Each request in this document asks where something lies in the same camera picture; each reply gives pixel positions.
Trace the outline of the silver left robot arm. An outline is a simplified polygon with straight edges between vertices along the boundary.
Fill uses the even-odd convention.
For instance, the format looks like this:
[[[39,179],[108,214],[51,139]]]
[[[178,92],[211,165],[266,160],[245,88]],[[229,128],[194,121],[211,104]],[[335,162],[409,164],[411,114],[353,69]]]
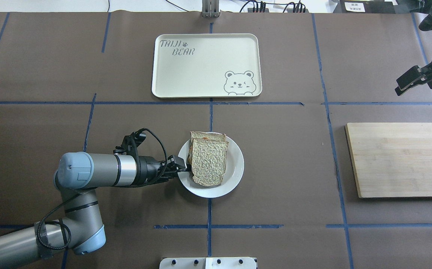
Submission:
[[[50,221],[48,213],[41,221],[0,236],[0,269],[17,268],[50,259],[72,249],[77,255],[98,250],[106,243],[105,226],[96,196],[96,188],[138,188],[167,182],[186,172],[185,161],[176,155],[158,161],[137,153],[64,154],[54,175],[65,216]]]

